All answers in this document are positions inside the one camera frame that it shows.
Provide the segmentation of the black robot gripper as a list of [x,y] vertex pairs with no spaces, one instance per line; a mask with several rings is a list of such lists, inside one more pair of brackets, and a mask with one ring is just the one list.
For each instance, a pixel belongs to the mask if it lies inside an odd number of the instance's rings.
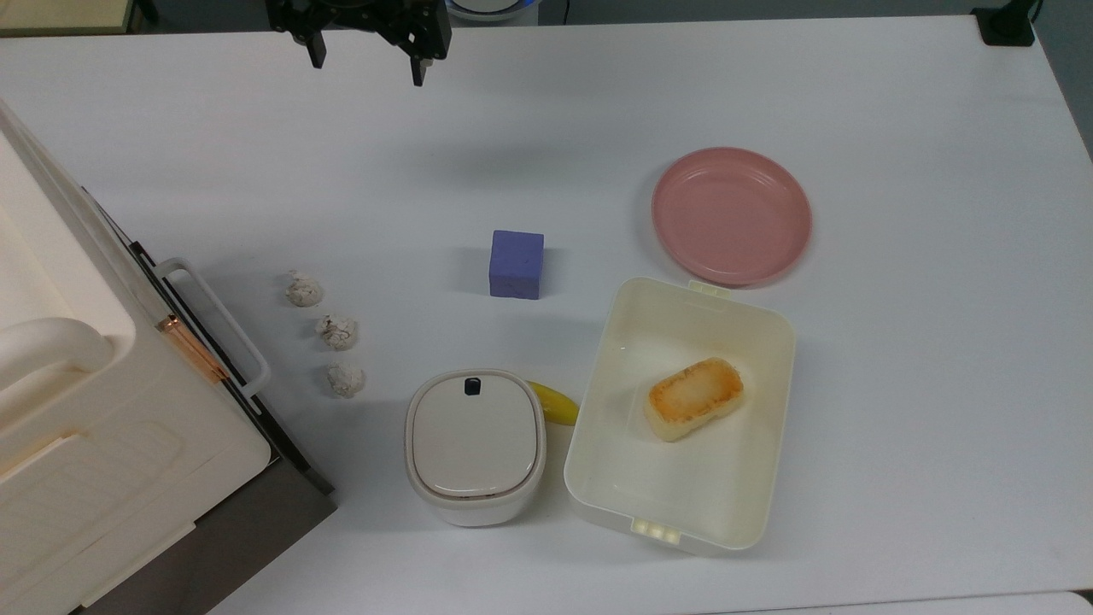
[[287,32],[304,46],[316,69],[324,67],[324,28],[393,32],[395,46],[410,58],[412,82],[424,85],[428,67],[447,58],[453,24],[445,1],[307,1],[303,9],[293,1],[266,1],[269,27]]

